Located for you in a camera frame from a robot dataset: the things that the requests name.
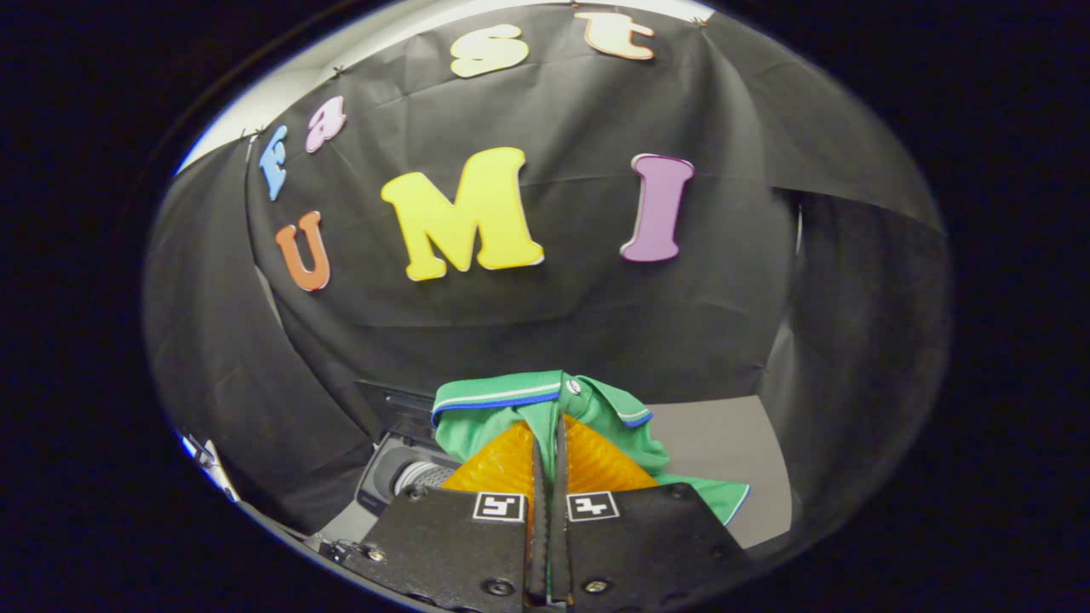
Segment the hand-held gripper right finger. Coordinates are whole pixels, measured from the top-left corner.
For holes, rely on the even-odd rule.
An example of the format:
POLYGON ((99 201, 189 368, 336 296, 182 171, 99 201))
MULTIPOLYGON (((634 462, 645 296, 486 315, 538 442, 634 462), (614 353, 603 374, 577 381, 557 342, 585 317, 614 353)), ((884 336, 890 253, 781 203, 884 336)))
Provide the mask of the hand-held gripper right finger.
POLYGON ((753 562, 689 484, 570 493, 570 431, 555 430, 549 600, 570 610, 678 610, 737 585, 753 562))

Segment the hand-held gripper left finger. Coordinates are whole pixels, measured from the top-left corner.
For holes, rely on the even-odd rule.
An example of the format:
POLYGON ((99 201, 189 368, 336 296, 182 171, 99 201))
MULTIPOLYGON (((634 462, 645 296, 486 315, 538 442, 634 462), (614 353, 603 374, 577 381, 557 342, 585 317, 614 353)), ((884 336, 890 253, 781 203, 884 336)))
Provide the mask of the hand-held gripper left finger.
POLYGON ((393 432, 359 482, 328 558, 370 587, 441 610, 522 610, 540 579, 529 548, 540 454, 525 424, 457 465, 393 432))

